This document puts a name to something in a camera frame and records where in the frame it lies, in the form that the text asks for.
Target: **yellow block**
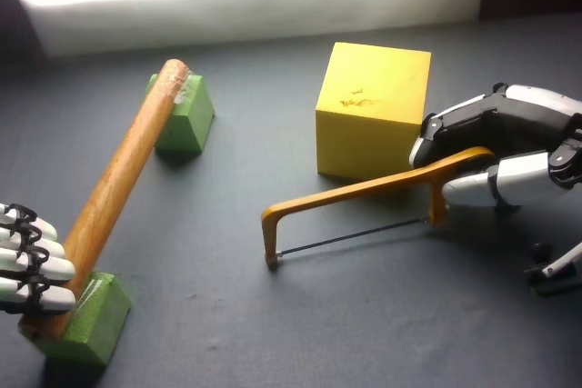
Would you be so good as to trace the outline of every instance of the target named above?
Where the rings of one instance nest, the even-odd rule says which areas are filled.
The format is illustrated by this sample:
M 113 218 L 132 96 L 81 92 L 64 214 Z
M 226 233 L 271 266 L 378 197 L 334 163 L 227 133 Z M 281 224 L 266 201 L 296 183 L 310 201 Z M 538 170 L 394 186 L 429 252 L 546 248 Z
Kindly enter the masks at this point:
M 410 169 L 430 53 L 336 43 L 316 107 L 317 171 L 367 180 Z

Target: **robotic hand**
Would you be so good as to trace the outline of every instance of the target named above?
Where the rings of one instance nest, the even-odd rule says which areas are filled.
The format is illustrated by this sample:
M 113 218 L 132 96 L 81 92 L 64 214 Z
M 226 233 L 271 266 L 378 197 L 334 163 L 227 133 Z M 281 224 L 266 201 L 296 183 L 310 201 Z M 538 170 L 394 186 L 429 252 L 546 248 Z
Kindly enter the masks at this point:
M 582 102 L 496 84 L 491 94 L 427 116 L 409 161 L 417 168 L 477 145 L 493 151 L 497 162 L 476 163 L 480 173 L 446 184 L 450 204 L 503 210 L 567 193 L 582 181 Z M 539 291 L 568 280 L 581 255 L 582 243 L 553 262 L 547 248 L 541 250 L 539 264 L 526 270 L 528 282 Z
M 57 314 L 75 307 L 58 284 L 75 275 L 55 228 L 19 204 L 0 204 L 0 310 Z

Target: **table surface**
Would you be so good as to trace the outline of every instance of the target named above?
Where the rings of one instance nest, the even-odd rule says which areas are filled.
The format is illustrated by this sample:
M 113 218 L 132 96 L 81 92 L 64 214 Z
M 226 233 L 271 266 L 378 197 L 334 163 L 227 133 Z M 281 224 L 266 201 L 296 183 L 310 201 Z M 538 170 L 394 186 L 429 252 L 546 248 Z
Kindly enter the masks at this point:
M 531 295 L 536 242 L 580 239 L 579 190 L 500 219 L 456 209 L 423 225 L 263 260 L 270 204 L 337 186 L 316 172 L 314 109 L 335 41 L 432 52 L 426 113 L 500 81 L 580 98 L 582 15 L 80 57 L 0 76 L 0 199 L 66 235 L 169 57 L 216 107 L 204 153 L 152 154 L 98 268 L 134 301 L 103 374 L 46 364 L 0 315 L 11 388 L 571 387 L 582 380 L 580 294 Z M 424 192 L 295 214 L 281 248 L 422 214 Z

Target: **green foam block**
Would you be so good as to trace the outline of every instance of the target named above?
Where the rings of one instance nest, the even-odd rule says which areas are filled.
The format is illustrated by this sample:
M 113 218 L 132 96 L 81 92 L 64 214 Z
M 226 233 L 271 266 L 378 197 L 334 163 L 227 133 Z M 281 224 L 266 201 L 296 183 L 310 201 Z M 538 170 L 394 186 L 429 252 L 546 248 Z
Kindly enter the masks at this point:
M 146 92 L 157 75 L 152 75 Z M 156 142 L 161 151 L 181 151 L 201 154 L 204 150 L 210 123 L 215 115 L 204 78 L 190 75 L 178 94 L 174 110 Z
M 59 341 L 25 336 L 47 358 L 105 366 L 131 301 L 113 274 L 93 273 Z

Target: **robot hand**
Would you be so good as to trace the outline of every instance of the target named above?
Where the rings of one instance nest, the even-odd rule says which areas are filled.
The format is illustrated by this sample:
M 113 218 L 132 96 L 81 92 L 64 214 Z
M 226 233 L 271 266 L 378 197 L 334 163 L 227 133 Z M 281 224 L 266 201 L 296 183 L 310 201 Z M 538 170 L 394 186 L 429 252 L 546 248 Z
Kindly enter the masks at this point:
M 74 266 L 56 242 L 55 228 L 19 204 L 0 204 L 0 310 L 57 314 L 75 307 L 75 296 L 59 287 Z
M 541 88 L 496 84 L 488 95 L 427 116 L 409 161 L 425 166 L 478 145 L 496 161 L 474 163 L 472 174 L 447 183 L 443 196 L 450 204 L 511 209 L 567 193 L 582 181 L 582 103 Z M 535 287 L 575 275 L 582 243 L 554 262 L 543 252 L 527 271 Z

